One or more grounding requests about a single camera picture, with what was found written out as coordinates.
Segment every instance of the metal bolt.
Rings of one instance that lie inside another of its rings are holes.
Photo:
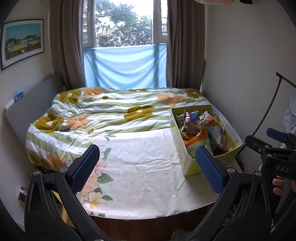
[[[36,171],[33,172],[33,175],[34,176],[38,176],[39,174],[40,174],[40,171],[39,170],[36,170]]]
[[[255,174],[256,174],[256,176],[258,176],[258,177],[261,177],[261,176],[262,176],[262,173],[261,173],[260,171],[256,171]]]
[[[68,170],[68,168],[66,168],[66,167],[61,167],[59,171],[60,171],[61,173],[64,173],[64,172],[66,172],[67,170]]]
[[[228,171],[229,173],[235,173],[235,169],[232,168],[232,167],[229,167],[229,168],[227,169],[227,171]]]

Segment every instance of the brown curtain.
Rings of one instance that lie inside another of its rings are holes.
[[[168,0],[167,86],[200,89],[205,68],[205,6]]]
[[[51,0],[50,46],[54,72],[66,88],[85,87],[82,45],[83,0]]]

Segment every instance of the framed picture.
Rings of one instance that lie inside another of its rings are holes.
[[[1,35],[1,69],[43,52],[42,19],[20,20],[3,25]]]

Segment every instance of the blue cloth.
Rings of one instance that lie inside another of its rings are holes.
[[[166,87],[165,66],[166,44],[84,49],[87,87]]]

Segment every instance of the sky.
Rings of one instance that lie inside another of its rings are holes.
[[[41,23],[28,23],[6,28],[5,41],[11,38],[23,39],[27,35],[39,35]]]
[[[132,4],[133,11],[139,16],[153,16],[153,0],[111,0],[116,5],[120,3]]]

